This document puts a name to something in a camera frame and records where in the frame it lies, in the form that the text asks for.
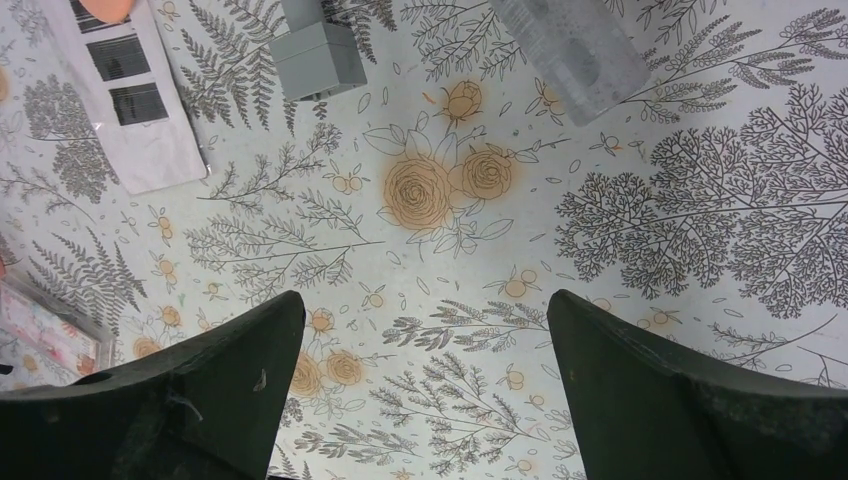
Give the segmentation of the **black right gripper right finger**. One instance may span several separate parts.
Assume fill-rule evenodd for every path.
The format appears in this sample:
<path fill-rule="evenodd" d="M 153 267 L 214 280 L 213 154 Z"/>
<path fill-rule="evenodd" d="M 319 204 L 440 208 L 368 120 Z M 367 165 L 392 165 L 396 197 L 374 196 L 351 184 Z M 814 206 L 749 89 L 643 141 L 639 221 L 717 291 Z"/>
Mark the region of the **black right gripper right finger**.
<path fill-rule="evenodd" d="M 847 394 L 753 372 L 559 290 L 547 319 L 591 479 L 843 479 Z"/>

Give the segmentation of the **clear pink nail box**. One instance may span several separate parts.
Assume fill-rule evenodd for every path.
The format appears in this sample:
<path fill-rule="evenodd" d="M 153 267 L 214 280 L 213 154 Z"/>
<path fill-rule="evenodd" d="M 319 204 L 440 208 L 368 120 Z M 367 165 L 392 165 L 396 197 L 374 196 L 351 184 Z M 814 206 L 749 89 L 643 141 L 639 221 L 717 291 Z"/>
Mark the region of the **clear pink nail box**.
<path fill-rule="evenodd" d="M 66 386 L 114 366 L 108 328 L 8 274 L 1 279 L 1 332 L 26 349 L 24 371 Z"/>

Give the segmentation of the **orange round sponge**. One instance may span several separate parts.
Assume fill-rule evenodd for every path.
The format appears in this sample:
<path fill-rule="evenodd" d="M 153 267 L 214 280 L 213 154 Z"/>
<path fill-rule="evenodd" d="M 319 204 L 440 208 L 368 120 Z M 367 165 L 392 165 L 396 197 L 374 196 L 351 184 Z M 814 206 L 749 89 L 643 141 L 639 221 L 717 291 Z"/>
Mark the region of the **orange round sponge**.
<path fill-rule="evenodd" d="M 132 11 L 134 3 L 134 0 L 80 0 L 80 4 L 89 14 L 107 24 L 123 23 Z"/>

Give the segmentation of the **white eyelash card packet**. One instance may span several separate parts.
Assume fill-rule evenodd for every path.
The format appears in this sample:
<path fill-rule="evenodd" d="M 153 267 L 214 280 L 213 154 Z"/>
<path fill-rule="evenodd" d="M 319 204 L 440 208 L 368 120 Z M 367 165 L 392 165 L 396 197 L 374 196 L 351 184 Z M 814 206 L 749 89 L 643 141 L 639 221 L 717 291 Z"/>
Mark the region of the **white eyelash card packet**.
<path fill-rule="evenodd" d="M 80 1 L 41 1 L 100 145 L 131 194 L 205 178 L 193 128 L 153 11 L 135 1 L 123 23 L 96 20 Z"/>

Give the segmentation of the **grey square tube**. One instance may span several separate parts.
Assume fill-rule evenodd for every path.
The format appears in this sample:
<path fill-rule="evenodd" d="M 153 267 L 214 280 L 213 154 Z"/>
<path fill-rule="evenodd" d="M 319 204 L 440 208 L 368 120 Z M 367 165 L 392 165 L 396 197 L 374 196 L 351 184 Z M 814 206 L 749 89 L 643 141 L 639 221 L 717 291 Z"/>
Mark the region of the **grey square tube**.
<path fill-rule="evenodd" d="M 323 101 L 367 84 L 351 28 L 327 22 L 319 1 L 281 6 L 288 32 L 269 49 L 287 101 Z"/>

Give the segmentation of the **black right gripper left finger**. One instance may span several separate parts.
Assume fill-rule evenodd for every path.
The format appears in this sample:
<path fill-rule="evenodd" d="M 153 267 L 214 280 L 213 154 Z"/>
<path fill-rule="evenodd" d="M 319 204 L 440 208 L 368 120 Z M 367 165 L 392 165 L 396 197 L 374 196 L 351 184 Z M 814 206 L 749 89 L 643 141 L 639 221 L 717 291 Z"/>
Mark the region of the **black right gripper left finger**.
<path fill-rule="evenodd" d="M 305 330 L 284 292 L 63 387 L 1 396 L 5 479 L 262 479 Z"/>

